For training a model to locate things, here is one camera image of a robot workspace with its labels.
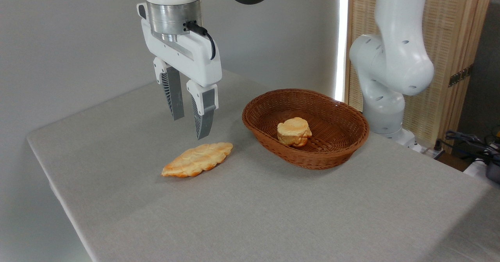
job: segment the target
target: bread roll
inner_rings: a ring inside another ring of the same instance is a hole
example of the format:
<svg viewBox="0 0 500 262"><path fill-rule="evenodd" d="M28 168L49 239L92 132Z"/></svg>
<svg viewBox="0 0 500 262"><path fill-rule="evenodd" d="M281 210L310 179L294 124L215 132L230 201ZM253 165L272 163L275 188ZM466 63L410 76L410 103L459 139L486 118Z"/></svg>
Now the bread roll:
<svg viewBox="0 0 500 262"><path fill-rule="evenodd" d="M209 171L224 161L231 153L231 143L203 144L183 152L170 164L167 164L162 176L188 177L197 176L202 171Z"/></svg>
<svg viewBox="0 0 500 262"><path fill-rule="evenodd" d="M278 141L287 146L303 147L312 135L307 121L299 117L278 124Z"/></svg>

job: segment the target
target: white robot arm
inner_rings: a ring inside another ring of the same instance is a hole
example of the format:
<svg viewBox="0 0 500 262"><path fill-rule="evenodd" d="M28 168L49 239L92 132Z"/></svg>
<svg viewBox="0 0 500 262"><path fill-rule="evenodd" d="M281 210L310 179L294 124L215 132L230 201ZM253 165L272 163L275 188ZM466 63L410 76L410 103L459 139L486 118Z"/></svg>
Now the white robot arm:
<svg viewBox="0 0 500 262"><path fill-rule="evenodd" d="M360 36L350 48L370 130L413 148L414 135L402 129L405 95L426 89L434 76L422 36L425 0L377 0L381 35Z"/></svg>
<svg viewBox="0 0 500 262"><path fill-rule="evenodd" d="M257 4L263 0L236 0ZM146 45L156 58L155 73L162 84L173 119L184 117L180 73L190 80L196 136L210 133L218 108L216 83L222 79L215 41L202 27L201 0L146 0L137 5Z"/></svg>

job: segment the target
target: table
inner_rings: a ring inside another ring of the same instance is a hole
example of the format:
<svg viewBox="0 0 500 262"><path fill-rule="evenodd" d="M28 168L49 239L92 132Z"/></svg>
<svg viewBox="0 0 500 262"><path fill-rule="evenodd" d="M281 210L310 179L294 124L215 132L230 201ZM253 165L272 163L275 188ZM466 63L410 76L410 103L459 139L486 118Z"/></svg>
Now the table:
<svg viewBox="0 0 500 262"><path fill-rule="evenodd" d="M500 191L375 134L337 168L288 164L241 122L268 90L225 71L201 141L188 92L173 121L157 84L27 139L94 261L500 260ZM234 150L213 170L160 176L220 141Z"/></svg>

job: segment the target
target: cable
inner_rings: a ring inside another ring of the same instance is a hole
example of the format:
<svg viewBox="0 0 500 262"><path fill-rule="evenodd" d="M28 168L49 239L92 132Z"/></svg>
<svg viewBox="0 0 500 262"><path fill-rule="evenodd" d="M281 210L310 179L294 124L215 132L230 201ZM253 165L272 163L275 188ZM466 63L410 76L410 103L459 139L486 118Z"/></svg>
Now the cable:
<svg viewBox="0 0 500 262"><path fill-rule="evenodd" d="M453 130L448 130L445 135L446 140L458 140L458 141L463 141L470 146L480 148L481 150L488 150L488 151L496 151L498 150L496 148L493 148L490 145L487 145L483 143L479 138L477 138L476 135L472 134L463 134L461 132L455 132Z"/></svg>
<svg viewBox="0 0 500 262"><path fill-rule="evenodd" d="M204 27L201 27L198 24L196 24L196 21L186 22L184 24L184 26L186 26L186 28L184 28L184 30L193 31L196 34L199 34L200 36L207 36L207 38L209 38L210 44L212 46L212 56L211 56L210 59L213 60L216 57L216 43L214 42L214 40L210 36L210 34L207 31L207 29L205 29Z"/></svg>
<svg viewBox="0 0 500 262"><path fill-rule="evenodd" d="M469 151L465 151L465 150L462 150L461 148L458 148L456 146L453 146L451 144L448 144L446 142L444 142L443 140L441 139L437 139L436 141L439 141L440 143L452 148L452 149L455 149L455 150L458 150L466 155L470 155L472 157L476 157L477 159L482 159L482 160L487 160L487 161L491 161L493 162L494 164L496 164L497 166L500 166L500 161L498 161L498 159L495 159L494 157L487 157L489 156L490 154L487 154L487 155L479 155L477 153L473 153L473 152L469 152Z"/></svg>

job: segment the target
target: oval basket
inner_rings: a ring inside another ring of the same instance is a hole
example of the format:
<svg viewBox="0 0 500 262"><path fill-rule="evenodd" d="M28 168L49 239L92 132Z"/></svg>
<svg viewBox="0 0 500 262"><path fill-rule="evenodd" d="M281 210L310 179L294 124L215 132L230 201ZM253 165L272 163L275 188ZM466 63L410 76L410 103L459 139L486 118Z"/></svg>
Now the oval basket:
<svg viewBox="0 0 500 262"><path fill-rule="evenodd" d="M301 148L277 140L277 125L298 116L307 120L312 137ZM368 122L353 107L305 89L264 93L243 110L243 123L259 143L282 159L307 169L343 164L368 138Z"/></svg>

